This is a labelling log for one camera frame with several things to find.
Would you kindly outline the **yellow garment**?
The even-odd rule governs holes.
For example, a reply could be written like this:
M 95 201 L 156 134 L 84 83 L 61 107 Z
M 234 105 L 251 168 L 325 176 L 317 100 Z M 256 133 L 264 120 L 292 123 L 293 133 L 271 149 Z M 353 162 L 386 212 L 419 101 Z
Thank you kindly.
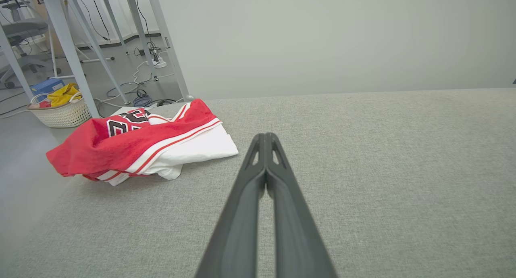
M 82 94 L 77 88 L 77 84 L 69 83 L 49 94 L 47 98 L 50 101 L 51 107 L 59 107 L 81 100 Z

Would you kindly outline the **brown cardboard box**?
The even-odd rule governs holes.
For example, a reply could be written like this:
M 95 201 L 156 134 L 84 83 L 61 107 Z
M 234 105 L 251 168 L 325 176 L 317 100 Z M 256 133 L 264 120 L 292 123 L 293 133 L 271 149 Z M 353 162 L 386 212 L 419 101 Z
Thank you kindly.
M 63 48 L 60 44 L 60 41 L 57 37 L 57 34 L 54 30 L 53 23 L 48 15 L 48 11 L 44 3 L 39 4 L 37 0 L 29 0 L 30 7 L 28 8 L 34 18 L 39 21 L 46 22 L 48 24 L 49 30 L 44 34 L 45 35 L 45 44 L 50 49 L 50 46 L 53 46 L 54 55 L 57 58 L 66 57 Z

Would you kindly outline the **red white Bulls jersey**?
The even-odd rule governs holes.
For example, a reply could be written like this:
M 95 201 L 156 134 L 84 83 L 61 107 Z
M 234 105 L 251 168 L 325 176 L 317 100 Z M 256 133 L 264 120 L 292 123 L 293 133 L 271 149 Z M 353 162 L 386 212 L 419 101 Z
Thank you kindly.
M 80 125 L 46 157 L 60 175 L 116 186 L 132 176 L 175 180 L 184 164 L 238 154 L 236 144 L 200 99 L 172 118 L 136 108 Z

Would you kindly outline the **blue box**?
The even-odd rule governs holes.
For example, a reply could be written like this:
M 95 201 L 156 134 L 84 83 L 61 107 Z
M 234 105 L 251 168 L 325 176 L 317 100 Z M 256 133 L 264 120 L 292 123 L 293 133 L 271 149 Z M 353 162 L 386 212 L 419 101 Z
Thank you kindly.
M 65 86 L 64 82 L 60 78 L 49 78 L 37 85 L 31 87 L 31 91 L 34 96 L 39 94 L 51 94 Z

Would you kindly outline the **grey office chair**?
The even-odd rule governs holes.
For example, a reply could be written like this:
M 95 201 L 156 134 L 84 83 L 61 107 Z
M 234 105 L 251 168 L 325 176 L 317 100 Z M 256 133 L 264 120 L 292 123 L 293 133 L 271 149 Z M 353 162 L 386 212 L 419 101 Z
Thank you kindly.
M 43 0 L 36 0 L 38 4 L 43 4 Z M 30 56 L 22 50 L 23 42 L 29 44 L 28 39 L 33 39 L 36 36 L 42 36 L 49 31 L 48 23 L 44 19 L 24 19 L 20 9 L 22 7 L 32 8 L 31 2 L 28 0 L 0 0 L 0 15 L 1 9 L 8 9 L 11 12 L 12 19 L 5 19 L 8 24 L 2 25 L 1 28 L 5 32 L 7 40 L 11 48 L 16 48 L 19 51 L 20 58 L 18 65 L 22 69 L 28 67 L 33 73 L 36 73 L 36 66 L 40 68 L 52 68 L 54 76 L 61 74 L 62 70 L 55 65 L 54 53 L 50 56 L 46 55 L 48 59 L 52 59 L 53 64 L 44 61 L 41 56 Z

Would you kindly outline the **grey metal table leg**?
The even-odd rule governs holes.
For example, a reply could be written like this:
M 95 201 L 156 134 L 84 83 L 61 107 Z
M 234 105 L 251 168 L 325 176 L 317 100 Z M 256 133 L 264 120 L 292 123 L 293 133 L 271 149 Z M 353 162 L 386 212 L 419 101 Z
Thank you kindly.
M 79 90 L 83 95 L 83 99 L 92 115 L 92 118 L 99 118 L 98 110 L 92 93 L 90 92 L 85 74 L 79 62 L 75 45 L 71 36 L 71 31 L 66 21 L 66 16 L 63 11 L 61 0 L 44 0 L 48 17 L 52 22 L 53 28 L 62 46 L 63 52 L 69 63 L 72 74 L 79 85 Z
M 189 92 L 188 88 L 185 83 L 185 79 L 181 70 L 181 67 L 179 66 L 179 61 L 177 59 L 177 54 L 175 52 L 175 48 L 173 46 L 173 41 L 170 37 L 169 29 L 166 25 L 166 19 L 163 13 L 164 8 L 164 0 L 149 0 L 152 11 L 155 15 L 156 22 L 158 25 L 158 28 L 160 30 L 162 39 L 165 44 L 166 52 L 168 54 L 170 65 L 173 68 L 174 76 L 177 80 L 179 90 L 181 91 L 183 101 L 185 102 L 191 102 L 195 100 L 195 97 L 193 97 Z
M 90 44 L 89 45 L 90 48 L 92 48 L 92 50 L 96 53 L 96 55 L 98 57 L 98 61 L 102 64 L 103 68 L 107 72 L 109 79 L 111 80 L 111 83 L 114 85 L 114 87 L 118 91 L 118 97 L 122 98 L 125 105 L 129 104 L 129 102 L 127 101 L 127 98 L 125 96 L 125 92 L 121 89 L 121 86 L 115 80 L 114 74 L 111 71 L 111 67 L 110 67 L 109 63 L 107 62 L 106 57 L 103 55 L 100 46 L 98 45 L 98 42 L 95 38 L 92 27 L 88 23 L 85 15 L 80 7 L 79 2 L 77 0 L 69 0 L 69 6 L 73 10 L 81 28 L 85 32 L 85 35 L 87 36 L 89 44 Z
M 125 52 L 125 55 L 129 56 L 129 50 L 128 50 L 128 48 L 127 48 L 127 46 L 126 46 L 126 44 L 124 42 L 124 39 L 123 39 L 123 37 L 121 35 L 121 31 L 120 31 L 120 29 L 118 27 L 118 24 L 117 24 L 116 18 L 114 16 L 114 12 L 113 12 L 113 9 L 111 7 L 111 4 L 110 4 L 109 0 L 103 0 L 103 2 L 104 2 L 104 5 L 106 7 L 106 10 L 107 10 L 107 13 L 109 15 L 109 18 L 111 20 L 111 24 L 112 24 L 112 26 L 114 28 L 114 31 L 116 32 L 118 40 L 120 41 L 121 46 L 122 46 L 122 48 L 123 48 L 123 50 Z
M 2 48 L 13 73 L 18 78 L 29 99 L 33 98 L 33 93 L 31 92 L 26 77 L 24 76 L 24 72 L 19 63 L 18 57 L 15 55 L 13 47 L 20 45 L 27 38 L 33 37 L 29 32 L 33 27 L 35 27 L 34 22 L 28 22 L 27 20 L 13 22 L 7 25 L 0 24 L 0 48 Z
M 129 9 L 131 12 L 131 17 L 133 18 L 133 21 L 134 21 L 134 24 L 135 24 L 135 27 L 137 30 L 138 37 L 141 41 L 142 49 L 144 50 L 144 56 L 146 57 L 148 68 L 150 69 L 150 79 L 152 81 L 157 82 L 159 79 L 157 76 L 156 69 L 152 62 L 152 57 L 151 57 L 151 53 L 149 51 L 149 45 L 147 44 L 146 35 L 145 35 L 144 27 L 143 27 L 143 24 L 141 21 L 137 0 L 127 0 L 127 2 L 128 2 Z

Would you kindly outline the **white woven laundry basket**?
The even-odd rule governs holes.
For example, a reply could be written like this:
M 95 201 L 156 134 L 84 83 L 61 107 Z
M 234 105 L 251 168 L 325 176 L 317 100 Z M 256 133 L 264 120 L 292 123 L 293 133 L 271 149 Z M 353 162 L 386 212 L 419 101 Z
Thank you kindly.
M 40 107 L 40 103 L 34 101 L 40 96 L 48 94 L 38 94 L 31 99 L 31 103 L 26 105 L 26 109 L 33 113 L 45 126 L 50 128 L 74 128 L 78 127 L 92 115 L 81 96 L 81 92 L 74 94 L 64 105 L 56 107 Z

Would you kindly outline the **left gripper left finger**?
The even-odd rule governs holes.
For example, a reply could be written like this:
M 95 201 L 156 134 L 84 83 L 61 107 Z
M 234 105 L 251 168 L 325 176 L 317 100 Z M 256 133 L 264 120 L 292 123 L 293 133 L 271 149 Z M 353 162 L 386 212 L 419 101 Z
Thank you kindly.
M 260 133 L 251 141 L 195 278 L 256 278 L 264 156 L 265 135 Z

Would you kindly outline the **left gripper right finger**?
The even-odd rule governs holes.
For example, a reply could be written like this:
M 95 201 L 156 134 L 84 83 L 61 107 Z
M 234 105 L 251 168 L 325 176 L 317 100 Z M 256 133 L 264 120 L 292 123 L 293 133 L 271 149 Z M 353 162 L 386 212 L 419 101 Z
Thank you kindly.
M 337 278 L 302 190 L 274 133 L 266 134 L 266 188 L 273 199 L 276 278 Z

